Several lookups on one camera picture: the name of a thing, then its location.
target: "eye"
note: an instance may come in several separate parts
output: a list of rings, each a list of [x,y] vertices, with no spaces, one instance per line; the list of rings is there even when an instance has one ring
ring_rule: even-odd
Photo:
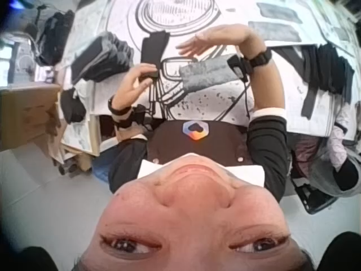
[[[231,247],[234,251],[242,253],[257,253],[262,251],[271,250],[279,245],[285,243],[287,238],[274,239],[274,238],[262,238],[251,244],[245,246]]]
[[[129,254],[144,254],[151,253],[158,250],[157,247],[146,246],[145,244],[138,243],[129,239],[118,239],[111,243],[111,247],[122,253]]]

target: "brown vest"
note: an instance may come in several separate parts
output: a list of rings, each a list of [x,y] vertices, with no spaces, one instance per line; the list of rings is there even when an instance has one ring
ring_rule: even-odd
[[[209,134],[195,141],[183,133],[186,122],[172,120],[161,124],[148,141],[147,159],[165,164],[193,152],[225,167],[252,165],[246,146],[246,128],[221,121],[203,121],[209,126]]]

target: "colorful logo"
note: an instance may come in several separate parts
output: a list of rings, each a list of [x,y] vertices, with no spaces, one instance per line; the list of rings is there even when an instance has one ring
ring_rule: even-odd
[[[183,123],[183,133],[197,141],[209,134],[208,123],[200,120],[191,120]]]

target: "white collar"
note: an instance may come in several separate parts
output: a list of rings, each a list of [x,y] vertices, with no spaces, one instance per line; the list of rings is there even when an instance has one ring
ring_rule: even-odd
[[[154,164],[152,162],[142,160],[142,164],[140,165],[140,170],[138,173],[138,178],[142,178],[146,175],[149,175],[154,171],[157,171],[158,169],[164,167],[165,165]],[[258,185],[261,187],[264,187],[265,185],[265,171],[263,170],[263,167],[260,165],[240,165],[237,167],[224,167],[220,164],[218,165],[231,172],[237,178],[245,182],[251,183],[252,185]]]

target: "black bag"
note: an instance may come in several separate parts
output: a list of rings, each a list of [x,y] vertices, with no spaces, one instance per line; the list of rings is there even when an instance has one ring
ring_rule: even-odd
[[[61,61],[74,16],[74,12],[68,10],[66,14],[57,12],[46,20],[44,31],[37,41],[39,55],[36,62],[40,66],[54,66]]]

